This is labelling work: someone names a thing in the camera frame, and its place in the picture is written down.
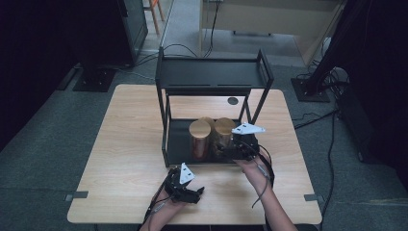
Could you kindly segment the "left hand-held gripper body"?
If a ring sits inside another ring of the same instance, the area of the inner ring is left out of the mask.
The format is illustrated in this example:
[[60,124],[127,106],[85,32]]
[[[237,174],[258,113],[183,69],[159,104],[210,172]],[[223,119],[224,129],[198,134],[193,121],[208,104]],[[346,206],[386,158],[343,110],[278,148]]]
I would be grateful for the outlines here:
[[175,202],[197,203],[200,200],[200,195],[194,195],[193,190],[187,188],[187,185],[195,178],[195,175],[185,163],[182,163],[179,168],[181,170],[180,185],[171,185],[165,179],[166,193]]

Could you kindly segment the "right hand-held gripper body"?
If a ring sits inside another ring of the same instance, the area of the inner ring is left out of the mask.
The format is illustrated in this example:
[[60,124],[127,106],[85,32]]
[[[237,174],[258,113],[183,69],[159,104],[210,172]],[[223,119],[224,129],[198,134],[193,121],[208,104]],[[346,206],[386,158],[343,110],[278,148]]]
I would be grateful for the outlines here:
[[265,128],[250,123],[234,128],[232,139],[224,148],[224,156],[232,160],[252,160],[260,151],[255,135],[265,131]]

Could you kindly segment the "glass jar yellow contents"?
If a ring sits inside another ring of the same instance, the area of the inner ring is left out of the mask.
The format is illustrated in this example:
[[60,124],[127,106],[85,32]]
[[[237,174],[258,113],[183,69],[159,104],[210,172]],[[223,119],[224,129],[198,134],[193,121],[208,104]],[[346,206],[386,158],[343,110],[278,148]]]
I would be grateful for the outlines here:
[[227,117],[219,118],[215,122],[215,134],[213,138],[213,145],[221,143],[227,147],[232,139],[232,130],[236,127],[236,123]]

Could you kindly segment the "glass jar red contents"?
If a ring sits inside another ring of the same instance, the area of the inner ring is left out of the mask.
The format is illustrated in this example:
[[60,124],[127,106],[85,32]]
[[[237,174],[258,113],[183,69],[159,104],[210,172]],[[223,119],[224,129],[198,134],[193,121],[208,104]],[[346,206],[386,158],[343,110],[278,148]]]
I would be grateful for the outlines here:
[[198,119],[191,123],[189,132],[191,135],[191,154],[194,159],[203,160],[208,153],[211,126],[207,121]]

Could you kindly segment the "black metal two-tier rack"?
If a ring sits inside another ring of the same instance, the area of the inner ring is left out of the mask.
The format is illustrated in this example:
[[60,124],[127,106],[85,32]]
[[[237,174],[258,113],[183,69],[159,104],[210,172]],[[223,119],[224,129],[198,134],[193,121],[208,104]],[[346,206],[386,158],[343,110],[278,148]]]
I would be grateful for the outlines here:
[[[215,129],[211,129],[207,156],[203,160],[194,159],[191,123],[208,116],[215,122],[222,117],[230,118],[236,127],[243,123],[256,125],[273,80],[262,51],[253,59],[176,58],[160,51],[155,82],[165,165],[231,163],[232,159],[214,155]],[[230,105],[229,97],[238,98],[239,103]]]

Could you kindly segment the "person's left hand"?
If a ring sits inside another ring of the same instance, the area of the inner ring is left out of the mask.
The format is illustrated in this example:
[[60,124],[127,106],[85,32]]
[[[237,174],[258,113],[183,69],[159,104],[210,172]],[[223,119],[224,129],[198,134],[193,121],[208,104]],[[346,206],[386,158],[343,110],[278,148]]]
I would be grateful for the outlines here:
[[173,218],[175,215],[181,212],[186,205],[186,202],[173,202],[171,199],[169,199],[157,212],[157,214],[163,218]]

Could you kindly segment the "person's right hand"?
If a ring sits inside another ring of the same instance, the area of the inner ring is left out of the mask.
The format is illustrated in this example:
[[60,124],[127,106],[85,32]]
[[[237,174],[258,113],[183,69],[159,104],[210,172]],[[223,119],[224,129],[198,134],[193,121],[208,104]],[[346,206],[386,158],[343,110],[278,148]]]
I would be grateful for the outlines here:
[[248,182],[255,189],[255,192],[258,195],[261,195],[262,192],[266,190],[269,183],[269,173],[262,160],[259,157],[256,157],[251,161],[235,160],[235,163],[242,168],[242,172],[246,176]]

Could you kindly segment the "black square stand base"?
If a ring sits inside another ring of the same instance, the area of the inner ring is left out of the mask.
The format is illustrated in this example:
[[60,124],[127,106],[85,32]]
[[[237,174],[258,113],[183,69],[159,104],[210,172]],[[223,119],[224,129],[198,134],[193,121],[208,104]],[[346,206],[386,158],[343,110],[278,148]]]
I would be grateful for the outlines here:
[[115,70],[108,68],[84,67],[74,91],[107,92],[115,77]]
[[293,90],[299,102],[329,103],[330,98],[325,90],[318,91],[308,86],[307,79],[292,78]]

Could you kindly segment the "beige desk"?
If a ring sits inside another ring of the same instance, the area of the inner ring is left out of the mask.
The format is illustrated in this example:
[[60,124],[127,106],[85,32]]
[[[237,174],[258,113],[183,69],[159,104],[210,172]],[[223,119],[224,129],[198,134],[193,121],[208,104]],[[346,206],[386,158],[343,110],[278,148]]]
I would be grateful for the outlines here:
[[335,30],[347,0],[199,0],[198,30],[291,35],[305,64]]

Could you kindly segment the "black slanted stand pole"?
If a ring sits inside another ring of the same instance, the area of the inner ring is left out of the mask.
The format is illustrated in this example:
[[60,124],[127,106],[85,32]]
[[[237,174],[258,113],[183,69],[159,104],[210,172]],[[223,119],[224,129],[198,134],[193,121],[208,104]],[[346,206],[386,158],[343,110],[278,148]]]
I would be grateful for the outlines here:
[[315,72],[308,79],[309,87],[322,91],[322,82],[326,78],[327,73],[338,63],[337,59],[341,52],[341,46],[345,43],[346,35],[350,33],[354,21],[367,1],[368,0],[347,0],[334,36],[331,39],[331,43]]

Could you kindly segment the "black equipment box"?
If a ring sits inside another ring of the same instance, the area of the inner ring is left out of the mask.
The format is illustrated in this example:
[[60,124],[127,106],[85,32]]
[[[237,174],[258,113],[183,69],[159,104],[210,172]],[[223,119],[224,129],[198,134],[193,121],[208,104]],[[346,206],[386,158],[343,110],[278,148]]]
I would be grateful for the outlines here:
[[352,88],[344,91],[338,105],[362,163],[408,168],[408,115],[399,112],[372,125]]

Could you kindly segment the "wooden stool leg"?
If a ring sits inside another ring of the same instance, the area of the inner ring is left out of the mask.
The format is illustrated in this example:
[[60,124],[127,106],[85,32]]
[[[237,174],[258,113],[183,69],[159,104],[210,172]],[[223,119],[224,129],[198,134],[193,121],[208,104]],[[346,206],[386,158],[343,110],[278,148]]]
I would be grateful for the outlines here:
[[162,9],[161,0],[145,0],[146,6],[143,8],[151,13],[156,34],[162,33],[162,24],[165,22],[165,15]]

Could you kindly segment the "black cabinet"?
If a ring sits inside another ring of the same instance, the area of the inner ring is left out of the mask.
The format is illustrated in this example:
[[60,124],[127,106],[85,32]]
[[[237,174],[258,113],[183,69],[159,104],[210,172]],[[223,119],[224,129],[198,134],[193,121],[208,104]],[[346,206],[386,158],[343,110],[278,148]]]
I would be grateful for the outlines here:
[[117,4],[127,39],[125,66],[134,66],[148,34],[143,1],[117,0]]

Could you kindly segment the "dark curtain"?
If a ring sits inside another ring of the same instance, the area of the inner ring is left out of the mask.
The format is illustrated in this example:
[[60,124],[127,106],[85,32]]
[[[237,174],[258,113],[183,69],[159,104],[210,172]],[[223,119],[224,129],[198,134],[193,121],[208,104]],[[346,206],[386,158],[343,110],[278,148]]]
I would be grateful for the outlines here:
[[52,0],[0,0],[0,151],[77,64]]

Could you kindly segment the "grey table edge bracket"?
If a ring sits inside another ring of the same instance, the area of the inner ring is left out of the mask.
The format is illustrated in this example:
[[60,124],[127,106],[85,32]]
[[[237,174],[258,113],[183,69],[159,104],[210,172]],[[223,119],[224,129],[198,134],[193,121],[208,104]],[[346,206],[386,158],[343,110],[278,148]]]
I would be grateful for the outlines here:
[[64,197],[64,201],[72,201],[75,198],[87,198],[88,194],[89,194],[88,191],[69,193]]

